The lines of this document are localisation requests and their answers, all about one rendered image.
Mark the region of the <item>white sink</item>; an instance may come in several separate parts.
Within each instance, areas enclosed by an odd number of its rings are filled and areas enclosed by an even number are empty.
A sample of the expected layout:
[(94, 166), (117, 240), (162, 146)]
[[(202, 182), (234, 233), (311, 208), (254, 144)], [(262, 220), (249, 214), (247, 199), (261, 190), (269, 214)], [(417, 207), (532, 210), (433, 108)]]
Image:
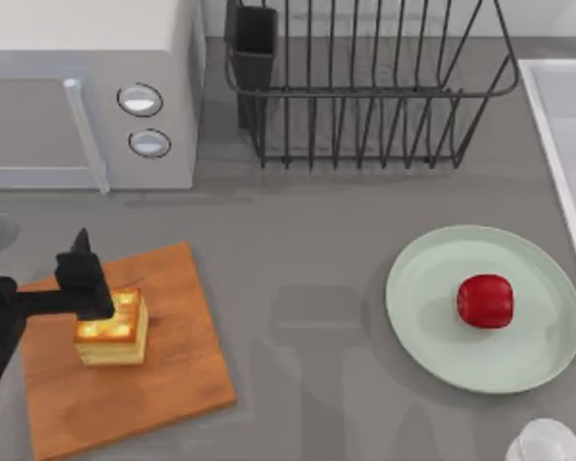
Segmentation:
[(518, 65), (576, 254), (576, 59)]

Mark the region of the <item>red apple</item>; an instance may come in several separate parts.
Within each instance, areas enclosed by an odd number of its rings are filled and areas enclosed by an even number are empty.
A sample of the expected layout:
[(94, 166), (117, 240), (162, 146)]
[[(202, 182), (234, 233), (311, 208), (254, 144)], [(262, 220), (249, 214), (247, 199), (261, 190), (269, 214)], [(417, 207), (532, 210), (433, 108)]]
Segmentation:
[(461, 320), (474, 328), (504, 328), (514, 317), (513, 287), (496, 274), (465, 279), (458, 288), (456, 303)]

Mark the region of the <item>microwave oven door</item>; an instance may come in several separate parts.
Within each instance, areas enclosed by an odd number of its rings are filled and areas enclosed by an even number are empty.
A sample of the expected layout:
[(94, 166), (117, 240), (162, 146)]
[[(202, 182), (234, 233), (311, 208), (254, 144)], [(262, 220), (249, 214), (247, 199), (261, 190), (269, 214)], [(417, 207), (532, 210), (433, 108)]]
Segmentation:
[(0, 189), (96, 189), (65, 79), (0, 79)]

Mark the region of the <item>pale green plate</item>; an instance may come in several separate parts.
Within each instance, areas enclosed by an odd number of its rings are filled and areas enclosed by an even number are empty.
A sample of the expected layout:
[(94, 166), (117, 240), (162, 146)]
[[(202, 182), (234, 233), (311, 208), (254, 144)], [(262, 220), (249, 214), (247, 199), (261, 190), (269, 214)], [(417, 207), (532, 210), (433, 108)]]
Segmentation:
[[(506, 327), (474, 328), (457, 309), (461, 283), (499, 275), (514, 291)], [(561, 374), (576, 355), (576, 288), (542, 248), (506, 230), (432, 230), (397, 255), (386, 310), (402, 348), (432, 376), (461, 389), (512, 394)]]

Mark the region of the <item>pale microwave oven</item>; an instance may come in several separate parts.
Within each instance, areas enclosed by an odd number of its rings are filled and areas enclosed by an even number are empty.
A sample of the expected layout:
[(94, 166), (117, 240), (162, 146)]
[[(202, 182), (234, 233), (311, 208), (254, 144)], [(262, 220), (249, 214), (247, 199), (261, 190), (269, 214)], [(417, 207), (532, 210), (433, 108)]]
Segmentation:
[[(110, 191), (192, 185), (203, 105), (202, 0), (0, 0), (0, 79), (78, 78)], [(124, 112), (117, 91), (143, 83), (162, 110)], [(164, 132), (163, 158), (141, 158), (130, 133)]]

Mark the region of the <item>round microwave knob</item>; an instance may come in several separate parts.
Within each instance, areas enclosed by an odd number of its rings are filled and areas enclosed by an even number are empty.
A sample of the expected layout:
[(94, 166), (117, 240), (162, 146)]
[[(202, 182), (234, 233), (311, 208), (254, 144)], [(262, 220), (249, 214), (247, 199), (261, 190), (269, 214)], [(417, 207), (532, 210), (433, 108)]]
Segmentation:
[(163, 98), (160, 92), (143, 83), (121, 87), (117, 91), (116, 98), (119, 107), (124, 112), (138, 118), (153, 117), (163, 108)]
[(172, 148), (171, 139), (164, 132), (156, 129), (130, 133), (128, 144), (131, 151), (141, 158), (163, 158)]

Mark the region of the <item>wooden cutting board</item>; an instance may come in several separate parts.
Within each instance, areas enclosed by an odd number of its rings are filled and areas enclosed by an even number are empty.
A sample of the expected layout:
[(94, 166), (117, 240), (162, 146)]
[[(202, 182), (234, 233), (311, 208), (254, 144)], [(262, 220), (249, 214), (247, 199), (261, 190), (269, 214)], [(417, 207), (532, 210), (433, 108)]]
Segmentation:
[(85, 366), (71, 315), (28, 320), (22, 353), (34, 461), (141, 435), (236, 402), (190, 247), (107, 262), (111, 289), (138, 287), (150, 314), (145, 361)]

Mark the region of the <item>black utensil holder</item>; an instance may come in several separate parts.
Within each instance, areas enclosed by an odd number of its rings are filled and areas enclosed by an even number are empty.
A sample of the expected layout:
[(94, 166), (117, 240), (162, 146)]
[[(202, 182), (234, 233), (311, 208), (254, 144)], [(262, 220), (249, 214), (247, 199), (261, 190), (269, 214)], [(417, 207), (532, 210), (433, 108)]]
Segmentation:
[(250, 129), (248, 110), (256, 100), (249, 92), (269, 90), (277, 45), (277, 10), (267, 6), (248, 6), (242, 0), (227, 0), (225, 44), (236, 79), (238, 127)]

